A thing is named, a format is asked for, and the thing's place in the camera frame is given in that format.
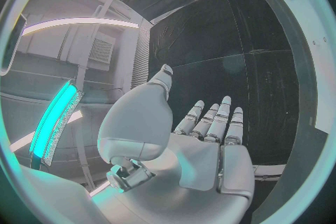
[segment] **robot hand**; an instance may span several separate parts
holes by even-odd
[[[204,108],[204,102],[198,101],[175,128],[174,133],[196,137],[201,141],[221,143],[230,114],[230,106],[231,98],[225,96],[220,106],[218,104],[212,105],[205,116],[197,123]],[[242,109],[236,108],[225,137],[225,144],[241,144],[242,129]]]

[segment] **vent grille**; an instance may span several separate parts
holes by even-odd
[[[148,79],[148,61],[150,57],[150,31],[153,25],[143,19],[139,28],[136,54],[134,57],[131,89]]]
[[[95,38],[89,59],[109,64],[111,61],[112,50],[113,44]]]

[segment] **white robotic hand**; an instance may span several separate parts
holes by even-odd
[[[230,114],[231,98],[225,96],[221,105],[213,104],[204,117],[197,123],[204,107],[203,101],[198,101],[173,133],[192,136],[206,142],[222,143],[228,116]],[[224,144],[241,144],[243,130],[242,109],[236,108],[227,131]]]

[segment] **robotic hand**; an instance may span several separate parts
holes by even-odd
[[[205,142],[223,141],[228,116],[230,113],[231,98],[225,96],[221,105],[213,104],[205,116],[197,123],[204,108],[204,102],[198,101],[180,124],[175,128],[175,134],[192,136]],[[242,109],[236,108],[227,131],[224,144],[242,143]]]

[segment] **air vent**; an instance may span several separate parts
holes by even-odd
[[[95,38],[89,59],[110,64],[112,50],[113,44]]]

